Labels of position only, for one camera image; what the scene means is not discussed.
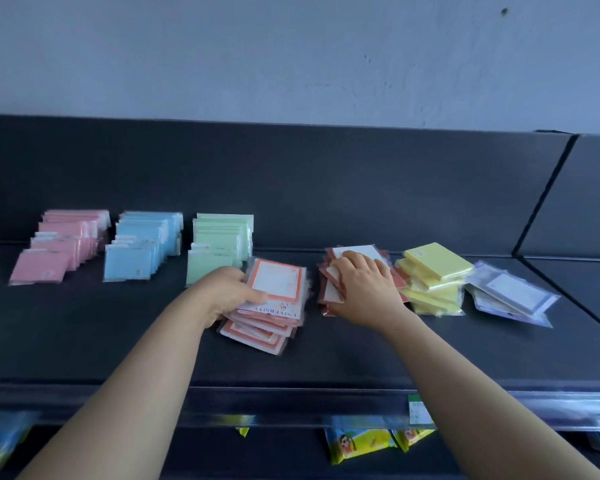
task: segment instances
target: green sticky note pad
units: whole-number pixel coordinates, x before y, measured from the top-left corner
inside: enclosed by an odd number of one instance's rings
[[[187,286],[222,266],[232,266],[233,255],[222,255],[218,250],[189,253],[187,261]]]
[[[211,248],[222,248],[232,250],[233,262],[231,266],[240,267],[240,233],[229,230],[218,230],[209,232],[199,232],[194,234],[194,241],[197,244],[209,244]]]
[[[253,216],[241,216],[239,214],[198,214],[193,220],[194,230],[199,228],[218,228],[238,226],[241,229],[242,247],[240,260],[246,261],[251,257],[251,234],[253,233]]]

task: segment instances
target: price tag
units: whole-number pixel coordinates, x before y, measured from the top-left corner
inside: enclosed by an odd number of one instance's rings
[[[409,424],[411,426],[433,424],[427,408],[417,394],[409,395]]]

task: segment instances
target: cartoon character illustration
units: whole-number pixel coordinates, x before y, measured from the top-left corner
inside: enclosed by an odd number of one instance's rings
[[[348,437],[347,435],[341,435],[338,438],[338,444],[340,445],[340,449],[344,453],[345,456],[352,454],[356,451],[356,444],[353,439]]]

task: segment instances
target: wall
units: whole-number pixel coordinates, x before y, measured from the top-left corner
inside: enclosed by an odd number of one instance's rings
[[[0,0],[0,113],[600,133],[600,0]]]

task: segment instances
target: person's left hand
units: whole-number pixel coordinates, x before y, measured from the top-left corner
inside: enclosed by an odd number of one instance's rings
[[[191,311],[192,319],[201,320],[208,328],[223,313],[230,312],[245,301],[261,304],[268,295],[244,282],[244,273],[230,266],[219,267],[187,288],[172,304],[184,313]]]

